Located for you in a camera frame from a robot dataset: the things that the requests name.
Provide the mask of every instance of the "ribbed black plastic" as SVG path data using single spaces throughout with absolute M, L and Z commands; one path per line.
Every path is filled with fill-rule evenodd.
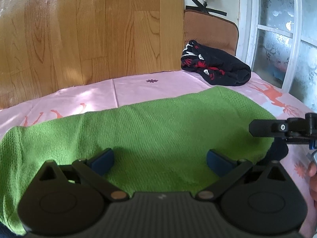
M 27 238 L 44 236 L 28 233 Z M 135 193 L 112 203 L 90 228 L 67 238 L 259 238 L 230 225 L 213 203 L 199 202 L 188 192 Z M 300 238 L 296 232 L 279 238 Z

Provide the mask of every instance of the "finger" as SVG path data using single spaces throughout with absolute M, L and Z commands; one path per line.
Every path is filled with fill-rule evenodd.
M 309 189 L 309 193 L 310 193 L 310 196 L 313 198 L 313 200 L 317 201 L 317 192 L 315 192 L 312 189 Z
M 310 177 L 309 179 L 309 187 L 311 190 L 317 192 L 317 175 Z
M 314 162 L 310 162 L 308 169 L 307 169 L 308 176 L 312 177 L 316 174 L 316 172 L 317 172 L 316 164 Z

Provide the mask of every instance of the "frosted glass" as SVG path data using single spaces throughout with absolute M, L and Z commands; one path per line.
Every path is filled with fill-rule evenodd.
M 259 24 L 293 33 L 294 0 L 260 0 Z
M 317 112 L 317 48 L 304 41 L 290 94 Z
M 259 29 L 253 71 L 265 81 L 281 88 L 291 46 L 291 38 Z
M 317 40 L 317 0 L 302 0 L 302 35 Z

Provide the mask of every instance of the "black and red fabric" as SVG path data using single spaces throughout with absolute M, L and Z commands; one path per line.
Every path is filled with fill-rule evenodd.
M 185 46 L 181 63 L 183 70 L 199 73 L 211 85 L 241 86 L 251 78 L 251 69 L 244 62 L 195 40 Z

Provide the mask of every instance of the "bed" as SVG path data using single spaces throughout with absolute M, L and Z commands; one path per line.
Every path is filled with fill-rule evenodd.
M 213 87 L 199 74 L 183 70 L 128 76 L 70 87 L 0 110 L 0 139 L 13 126 L 27 127 L 74 114 L 178 97 Z M 255 73 L 252 73 L 250 81 L 245 85 L 227 88 L 253 100 L 277 119 L 304 117 L 305 113 L 311 112 L 299 100 L 263 81 Z M 308 215 L 300 230 L 307 238 L 314 235 L 317 223 L 317 213 L 309 194 L 309 179 L 306 176 L 310 153 L 307 146 L 289 145 L 288 156 L 281 161 L 307 202 Z

